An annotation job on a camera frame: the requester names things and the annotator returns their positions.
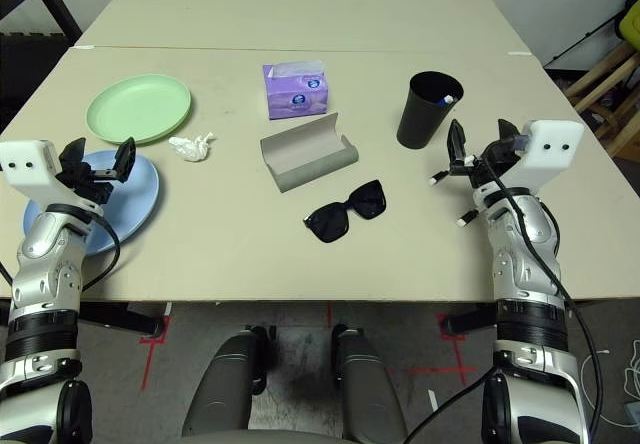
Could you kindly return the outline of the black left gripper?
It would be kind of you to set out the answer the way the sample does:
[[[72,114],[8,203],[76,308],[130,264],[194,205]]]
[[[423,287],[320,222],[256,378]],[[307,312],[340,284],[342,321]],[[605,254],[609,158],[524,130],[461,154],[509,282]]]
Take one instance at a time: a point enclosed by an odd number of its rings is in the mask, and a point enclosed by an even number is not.
[[[136,143],[129,137],[117,149],[114,165],[110,169],[93,170],[83,161],[86,139],[75,139],[59,155],[62,171],[56,178],[76,195],[98,205],[106,204],[113,192],[110,181],[126,182],[136,160]]]

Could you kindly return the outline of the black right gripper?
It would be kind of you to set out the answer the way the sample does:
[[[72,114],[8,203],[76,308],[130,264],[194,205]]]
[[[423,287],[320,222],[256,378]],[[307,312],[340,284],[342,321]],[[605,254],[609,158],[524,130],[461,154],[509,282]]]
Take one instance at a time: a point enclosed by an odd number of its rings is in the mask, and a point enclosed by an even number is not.
[[[471,187],[478,189],[493,181],[490,169],[497,177],[511,169],[520,160],[515,151],[520,149],[521,134],[518,128],[506,119],[498,120],[498,129],[498,144],[489,145],[479,157],[473,157],[470,164],[465,164],[467,155],[464,129],[457,119],[453,119],[447,135],[449,174],[467,176]]]

